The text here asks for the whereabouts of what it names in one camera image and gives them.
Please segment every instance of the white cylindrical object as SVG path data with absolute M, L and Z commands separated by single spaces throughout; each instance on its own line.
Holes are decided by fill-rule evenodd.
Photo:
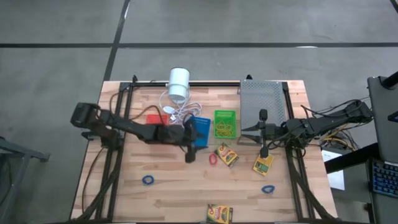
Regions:
M 168 84 L 169 98 L 174 103 L 184 103 L 189 94 L 189 71 L 185 68 L 173 68 Z

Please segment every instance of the crayola logo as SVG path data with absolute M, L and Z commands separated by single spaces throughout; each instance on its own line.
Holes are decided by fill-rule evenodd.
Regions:
M 214 214 L 214 217 L 215 217 L 216 219 L 219 219 L 219 218 L 220 218 L 220 207 L 216 208 L 216 213 Z
M 230 149 L 225 150 L 224 152 L 221 153 L 221 156 L 224 157 L 224 156 L 226 156 L 229 152 L 231 152 Z

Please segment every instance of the blue container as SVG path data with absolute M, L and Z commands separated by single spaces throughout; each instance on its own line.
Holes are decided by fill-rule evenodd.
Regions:
M 195 147 L 208 147 L 211 120 L 208 118 L 201 118 L 196 116 L 192 116 L 190 119 L 195 120 L 195 127 L 197 129 L 197 132 L 204 135 L 204 137 L 200 137 L 195 140 Z

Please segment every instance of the concrete floor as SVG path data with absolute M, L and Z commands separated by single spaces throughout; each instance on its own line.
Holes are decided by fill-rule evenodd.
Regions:
M 112 43 L 123 0 L 0 1 L 0 44 Z M 121 42 L 396 42 L 388 0 L 131 1 Z M 69 119 L 97 102 L 111 49 L 0 48 L 0 136 L 50 152 L 32 161 L 12 219 L 68 219 L 87 142 Z M 398 48 L 119 49 L 110 80 L 166 80 L 185 67 L 194 80 L 305 80 L 313 109 L 368 95 L 366 78 L 390 75 Z M 372 124 L 352 130 L 360 146 Z M 358 202 L 335 198 L 344 220 L 366 221 Z

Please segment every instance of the green plastic basket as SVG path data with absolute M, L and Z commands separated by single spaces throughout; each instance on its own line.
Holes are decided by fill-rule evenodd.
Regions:
M 214 137 L 236 138 L 236 113 L 230 110 L 214 111 Z

